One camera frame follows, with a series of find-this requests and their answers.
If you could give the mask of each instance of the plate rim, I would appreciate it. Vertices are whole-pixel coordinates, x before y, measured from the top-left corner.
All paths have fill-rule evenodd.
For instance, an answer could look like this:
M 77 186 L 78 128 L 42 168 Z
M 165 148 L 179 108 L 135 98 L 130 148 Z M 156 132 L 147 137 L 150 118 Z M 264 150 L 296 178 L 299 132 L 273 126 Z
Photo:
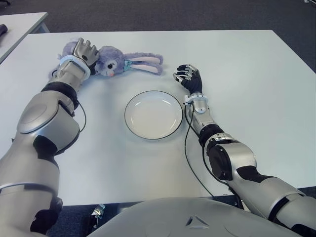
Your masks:
M 134 132 L 129 128 L 129 126 L 127 125 L 127 122 L 126 122 L 126 109 L 127 109 L 127 106 L 129 105 L 129 103 L 130 103 L 136 96 L 139 96 L 140 94 L 143 94 L 143 93 L 146 93 L 146 92 L 161 92 L 161 93 L 165 93 L 165 94 L 167 94 L 167 95 L 170 95 L 171 97 L 173 97 L 173 98 L 178 102 L 178 104 L 179 104 L 179 106 L 180 106 L 180 109 L 181 109 L 181 121 L 180 121 L 179 125 L 176 127 L 176 129 L 175 129 L 173 132 L 171 132 L 170 134 L 168 134 L 168 135 L 166 135 L 166 136 L 164 136 L 164 137 L 160 137 L 160 138 L 146 138 L 146 137 L 141 137 L 141 136 L 137 135 L 136 133 L 134 133 Z M 159 140 L 159 139 L 162 139 L 162 138 L 165 138 L 165 137 L 170 136 L 170 135 L 173 134 L 176 130 L 178 130 L 178 128 L 180 127 L 180 125 L 181 125 L 181 123 L 182 123 L 182 120 L 183 120 L 183 109 L 182 109 L 182 107 L 181 107 L 180 102 L 179 102 L 179 101 L 177 100 L 177 98 L 174 97 L 173 95 L 171 95 L 171 94 L 169 94 L 169 93 L 167 93 L 167 92 L 165 92 L 165 91 L 161 91 L 161 90 L 147 90 L 147 91 L 143 91 L 143 92 L 141 92 L 141 93 L 135 95 L 134 97 L 132 97 L 132 98 L 129 100 L 129 102 L 128 102 L 127 105 L 125 106 L 125 110 L 124 110 L 124 121 L 125 121 L 125 125 L 127 126 L 127 128 L 128 128 L 133 134 L 135 134 L 136 136 L 138 136 L 138 137 L 140 137 L 140 138 L 143 138 L 143 139 L 147 139 L 147 140 Z

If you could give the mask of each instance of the plush toy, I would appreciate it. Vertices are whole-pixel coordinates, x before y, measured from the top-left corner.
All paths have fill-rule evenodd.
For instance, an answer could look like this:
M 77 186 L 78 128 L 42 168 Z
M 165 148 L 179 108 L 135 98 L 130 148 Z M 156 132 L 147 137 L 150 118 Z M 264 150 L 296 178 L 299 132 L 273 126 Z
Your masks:
M 62 55 L 58 55 L 61 59 L 66 55 L 71 55 L 77 41 L 69 42 L 65 45 Z M 138 69 L 150 72 L 156 75 L 162 73 L 163 57 L 151 53 L 129 53 L 123 54 L 119 49 L 112 46 L 103 46 L 99 49 L 100 58 L 95 65 L 95 74 L 112 77 L 114 75 L 126 72 L 127 70 Z

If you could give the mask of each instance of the metal bracket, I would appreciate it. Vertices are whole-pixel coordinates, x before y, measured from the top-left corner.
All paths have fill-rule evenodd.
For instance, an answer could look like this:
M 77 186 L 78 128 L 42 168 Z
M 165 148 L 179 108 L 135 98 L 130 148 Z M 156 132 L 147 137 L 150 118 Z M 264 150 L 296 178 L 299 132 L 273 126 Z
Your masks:
M 192 95 L 192 96 L 188 96 L 188 95 L 185 95 L 184 96 L 184 105 L 188 105 L 190 104 L 192 101 L 194 102 L 195 100 L 205 100 L 206 103 L 208 102 L 208 98 L 205 96 L 205 95 Z
M 91 214 L 91 216 L 94 216 L 97 219 L 97 223 L 93 226 L 95 229 L 98 228 L 98 222 L 99 219 L 102 219 L 102 215 L 104 213 L 105 205 L 99 204 Z

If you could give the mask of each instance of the black cable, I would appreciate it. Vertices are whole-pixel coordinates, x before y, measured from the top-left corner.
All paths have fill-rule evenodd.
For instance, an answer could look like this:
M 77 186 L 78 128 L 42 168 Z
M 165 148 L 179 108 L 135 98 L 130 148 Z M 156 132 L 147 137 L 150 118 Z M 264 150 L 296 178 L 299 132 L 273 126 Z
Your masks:
M 192 117 L 193 117 L 194 104 L 191 103 L 190 105 L 193 106 L 193 109 L 192 109 Z M 191 126 L 191 124 L 190 124 L 189 121 L 188 121 L 188 117 L 187 117 L 187 105 L 184 107 L 184 117 L 186 118 L 186 121 L 187 121 L 187 123 L 188 123 L 188 125 L 189 125 L 189 128 L 191 128 L 192 131 L 193 131 L 193 132 L 196 134 L 196 136 L 198 137 L 198 133 L 195 131 L 195 129 Z
M 85 129 L 85 126 L 87 124 L 87 115 L 85 114 L 85 110 L 84 110 L 83 106 L 81 105 L 81 103 L 79 101 L 78 101 L 78 104 L 80 105 L 80 107 L 81 107 L 81 109 L 83 111 L 83 114 L 84 114 L 84 125 L 83 125 L 82 129 L 79 130 L 79 132 L 82 132 Z
M 193 132 L 196 134 L 196 136 L 199 137 L 199 136 L 198 136 L 198 133 L 195 131 L 195 129 L 194 129 L 194 128 L 192 127 L 192 125 L 191 125 L 191 124 L 192 124 L 192 120 L 193 120 L 194 104 L 191 103 L 190 105 L 192 105 L 192 107 L 193 107 L 193 109 L 192 109 L 192 116 L 191 116 L 191 121 L 190 121 L 190 122 L 188 121 L 188 118 L 187 118 L 187 109 L 186 109 L 186 108 L 187 108 L 187 105 L 184 107 L 184 116 L 185 116 L 186 121 L 187 121 L 187 123 L 188 123 L 188 125 L 189 125 L 189 129 L 188 129 L 188 131 L 187 131 L 187 135 L 186 135 L 186 139 L 185 139 L 185 143 L 184 143 L 184 152 L 185 152 L 186 159 L 187 159 L 187 162 L 188 162 L 188 164 L 189 164 L 189 167 L 190 167 L 191 171 L 193 172 L 193 174 L 195 175 L 195 177 L 197 178 L 197 180 L 201 183 L 201 185 L 207 190 L 207 192 L 208 192 L 209 194 L 211 194 L 212 197 L 214 197 L 214 195 L 205 187 L 205 185 L 204 185 L 204 184 L 201 182 L 201 180 L 197 177 L 197 175 L 196 175 L 195 172 L 193 171 L 193 169 L 192 169 L 192 167 L 191 167 L 191 165 L 190 165 L 190 162 L 189 162 L 189 160 L 188 160 L 188 157 L 187 157 L 186 141 L 187 141 L 187 137 L 188 137 L 188 133 L 189 133 L 190 128 L 193 130 Z M 241 202 L 241 198 L 238 196 L 238 194 L 229 186 L 228 183 L 226 183 L 226 182 L 221 181 L 220 179 L 218 179 L 218 178 L 213 174 L 213 172 L 208 168 L 208 166 L 207 166 L 207 164 L 206 164 L 206 159 L 205 159 L 204 147 L 202 147 L 202 156 L 203 156 L 203 163 L 204 163 L 204 165 L 205 165 L 207 171 L 212 175 L 212 177 L 213 177 L 216 181 L 218 181 L 218 182 L 220 182 L 221 184 L 223 184 L 223 185 L 225 185 L 225 186 L 228 187 L 228 189 L 236 196 L 238 207 L 241 208 L 241 209 L 243 209 L 242 202 Z
M 186 156 L 188 165 L 189 165 L 189 167 L 190 167 L 192 173 L 193 173 L 194 176 L 196 177 L 196 179 L 197 179 L 197 180 L 199 181 L 199 183 L 203 186 L 203 188 L 205 188 L 205 190 L 206 190 L 212 197 L 214 197 L 214 195 L 206 188 L 206 186 L 202 183 L 202 181 L 198 178 L 197 174 L 196 174 L 196 173 L 194 172 L 194 170 L 192 169 L 191 164 L 190 164 L 189 159 L 188 159 L 188 156 L 187 156 L 187 138 L 188 138 L 188 134 L 189 134 L 190 128 L 192 128 L 192 127 L 191 127 L 191 123 L 192 123 L 192 120 L 193 120 L 193 113 L 194 113 L 194 109 L 193 109 L 193 111 L 192 111 L 191 121 L 190 121 L 190 123 L 189 123 L 189 128 L 188 128 L 188 131 L 187 131 L 186 139 L 184 140 L 184 154 L 185 154 L 185 156 Z

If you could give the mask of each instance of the bunny face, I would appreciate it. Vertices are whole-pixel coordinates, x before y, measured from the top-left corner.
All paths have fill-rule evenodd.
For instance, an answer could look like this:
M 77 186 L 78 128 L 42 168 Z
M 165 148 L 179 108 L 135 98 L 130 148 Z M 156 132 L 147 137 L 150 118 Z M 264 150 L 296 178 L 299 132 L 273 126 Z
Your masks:
M 100 58 L 96 62 L 96 74 L 112 77 L 124 72 L 124 55 L 112 46 L 104 46 L 99 50 Z

